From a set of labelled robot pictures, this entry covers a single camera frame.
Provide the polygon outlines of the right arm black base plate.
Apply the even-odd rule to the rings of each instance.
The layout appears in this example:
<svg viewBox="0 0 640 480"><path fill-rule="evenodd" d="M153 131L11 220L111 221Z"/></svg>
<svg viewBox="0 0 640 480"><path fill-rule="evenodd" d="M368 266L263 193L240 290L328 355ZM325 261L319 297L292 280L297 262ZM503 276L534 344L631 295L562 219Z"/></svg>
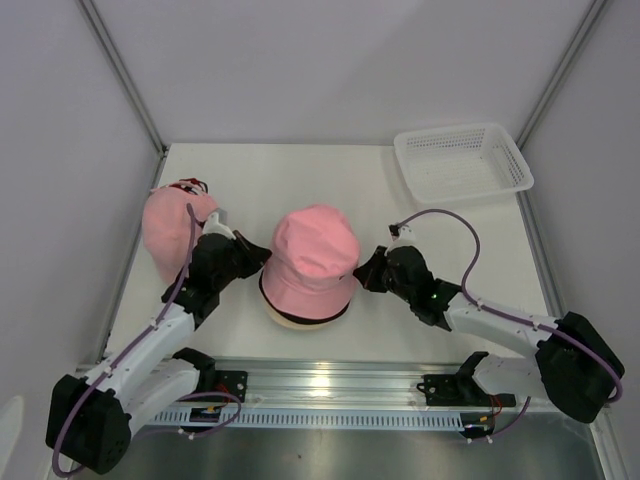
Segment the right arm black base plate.
<svg viewBox="0 0 640 480"><path fill-rule="evenodd" d="M481 360L488 352L474 352L454 374L425 374L416 389L424 395L426 405L433 407L515 407L516 397L508 393L489 395L473 379Z"/></svg>

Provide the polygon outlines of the pink bucket hat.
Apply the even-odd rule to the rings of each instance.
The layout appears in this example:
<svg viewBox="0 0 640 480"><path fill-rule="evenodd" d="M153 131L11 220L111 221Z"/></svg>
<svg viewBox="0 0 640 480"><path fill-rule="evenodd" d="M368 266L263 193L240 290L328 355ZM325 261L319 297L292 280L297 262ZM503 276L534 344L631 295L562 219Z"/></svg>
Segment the pink bucket hat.
<svg viewBox="0 0 640 480"><path fill-rule="evenodd" d="M271 251L259 279L276 309L323 319L351 302L361 249L339 209L316 204L286 214L274 229Z"/></svg>

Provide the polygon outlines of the beige bucket hat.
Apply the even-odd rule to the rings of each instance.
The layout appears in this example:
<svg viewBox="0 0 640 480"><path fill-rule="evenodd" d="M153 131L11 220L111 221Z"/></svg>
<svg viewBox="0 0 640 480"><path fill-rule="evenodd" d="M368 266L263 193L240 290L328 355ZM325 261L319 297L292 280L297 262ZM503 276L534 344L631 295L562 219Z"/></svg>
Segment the beige bucket hat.
<svg viewBox="0 0 640 480"><path fill-rule="evenodd" d="M332 323L334 323L336 320L338 320L339 318L343 317L348 309L349 309L350 305L347 304L340 312L338 312L336 315L327 318L327 319L322 319L322 320L312 320L312 319L304 319L304 318L298 318L296 317L294 320L291 320L290 318L288 318L286 315L284 315L283 313L277 311L276 309L272 308L270 305L266 305L265 306L265 311L268 314L268 316L278 325L284 327L284 328L288 328L291 330L296 330L296 331L313 331L313 330L318 330L321 329L323 327L326 327Z"/></svg>

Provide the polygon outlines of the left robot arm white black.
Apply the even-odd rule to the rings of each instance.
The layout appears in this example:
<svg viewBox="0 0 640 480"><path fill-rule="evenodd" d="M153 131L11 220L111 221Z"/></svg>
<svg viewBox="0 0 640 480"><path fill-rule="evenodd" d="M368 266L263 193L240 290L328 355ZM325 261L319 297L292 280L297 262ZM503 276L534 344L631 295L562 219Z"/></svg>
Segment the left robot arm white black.
<svg viewBox="0 0 640 480"><path fill-rule="evenodd" d="M74 474L62 469L62 458L79 470L111 471L138 432L172 403L217 397L214 359L183 344L219 306L222 291L257 274L271 255L237 231L202 235L149 325L83 376L57 381L45 443L58 477Z"/></svg>

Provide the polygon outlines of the pink baseball cap white logo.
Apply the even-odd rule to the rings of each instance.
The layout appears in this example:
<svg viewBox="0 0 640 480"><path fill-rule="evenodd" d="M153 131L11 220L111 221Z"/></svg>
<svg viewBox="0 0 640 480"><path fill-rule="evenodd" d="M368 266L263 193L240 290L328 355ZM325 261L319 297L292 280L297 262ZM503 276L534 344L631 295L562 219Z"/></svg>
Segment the pink baseball cap white logo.
<svg viewBox="0 0 640 480"><path fill-rule="evenodd" d="M193 194L171 184L150 191L142 216L143 245L151 255L161 280L172 284L184 266L190 239L190 205L196 219L195 239L208 215L218 208L208 194Z"/></svg>

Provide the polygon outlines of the red baseball cap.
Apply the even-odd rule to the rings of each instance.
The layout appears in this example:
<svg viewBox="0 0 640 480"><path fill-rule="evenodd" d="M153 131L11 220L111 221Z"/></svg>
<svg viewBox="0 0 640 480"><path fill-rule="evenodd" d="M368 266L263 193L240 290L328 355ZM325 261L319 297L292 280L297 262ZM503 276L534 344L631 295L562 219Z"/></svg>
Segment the red baseball cap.
<svg viewBox="0 0 640 480"><path fill-rule="evenodd" d="M197 178L180 179L176 182L173 182L171 184L171 187L179 188L188 192L192 192L193 194L197 194L197 195L209 193L208 184Z"/></svg>

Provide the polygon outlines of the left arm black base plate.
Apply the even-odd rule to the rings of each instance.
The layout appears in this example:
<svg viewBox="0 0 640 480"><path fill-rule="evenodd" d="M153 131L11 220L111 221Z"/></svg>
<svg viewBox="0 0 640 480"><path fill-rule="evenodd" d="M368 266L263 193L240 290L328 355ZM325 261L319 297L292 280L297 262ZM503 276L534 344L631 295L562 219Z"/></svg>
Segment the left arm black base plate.
<svg viewBox="0 0 640 480"><path fill-rule="evenodd" d="M183 348L172 359L184 360L198 371L194 393L222 392L245 400L249 374L242 370L220 370L216 360L192 348Z"/></svg>

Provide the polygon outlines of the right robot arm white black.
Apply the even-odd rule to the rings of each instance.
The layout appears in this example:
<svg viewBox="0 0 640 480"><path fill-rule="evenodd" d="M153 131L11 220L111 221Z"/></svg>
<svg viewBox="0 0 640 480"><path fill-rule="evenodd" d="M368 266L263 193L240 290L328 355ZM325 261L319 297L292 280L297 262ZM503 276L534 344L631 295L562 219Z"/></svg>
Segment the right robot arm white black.
<svg viewBox="0 0 640 480"><path fill-rule="evenodd" d="M476 352L465 361L455 388L466 403L502 393L537 397L576 421L591 423L621 397L624 367L581 314L527 316L475 300L463 286L434 277L413 246L378 247L354 276L369 292L403 300L426 325L514 352L512 358Z"/></svg>

